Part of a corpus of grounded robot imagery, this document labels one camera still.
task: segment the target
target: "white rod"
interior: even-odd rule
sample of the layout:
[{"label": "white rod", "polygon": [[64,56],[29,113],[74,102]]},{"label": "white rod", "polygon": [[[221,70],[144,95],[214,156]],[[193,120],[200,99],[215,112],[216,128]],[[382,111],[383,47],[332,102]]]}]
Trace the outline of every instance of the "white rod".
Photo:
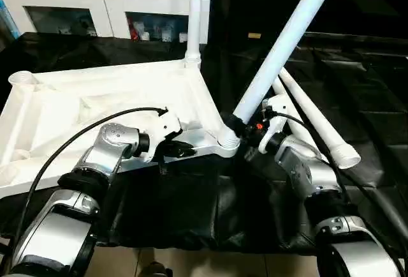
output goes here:
[{"label": "white rod", "polygon": [[[275,81],[272,84],[273,90],[275,91],[276,95],[279,94],[285,94],[288,95],[288,92],[286,92],[285,87],[283,86],[281,80],[279,78],[276,78]],[[302,120],[302,118],[300,117],[299,112],[297,111],[296,107],[293,105],[292,101],[289,99],[289,102],[286,104],[287,110],[288,110],[288,114],[290,116],[293,116],[299,120]],[[309,145],[317,148],[316,143],[313,141],[312,136],[310,135],[310,133],[307,131],[307,129],[305,127],[303,127],[301,124],[296,123],[295,121],[292,121],[290,119],[288,119],[288,124],[289,127],[291,128],[291,131],[293,133],[293,135],[308,143]]]},{"label": "white rod", "polygon": [[186,62],[200,62],[201,0],[190,0]]},{"label": "white rod", "polygon": [[324,0],[300,0],[234,111],[245,124],[261,103]]},{"label": "white rod", "polygon": [[339,168],[350,168],[359,163],[361,157],[354,147],[344,141],[288,71],[283,68],[279,76],[326,143]]}]

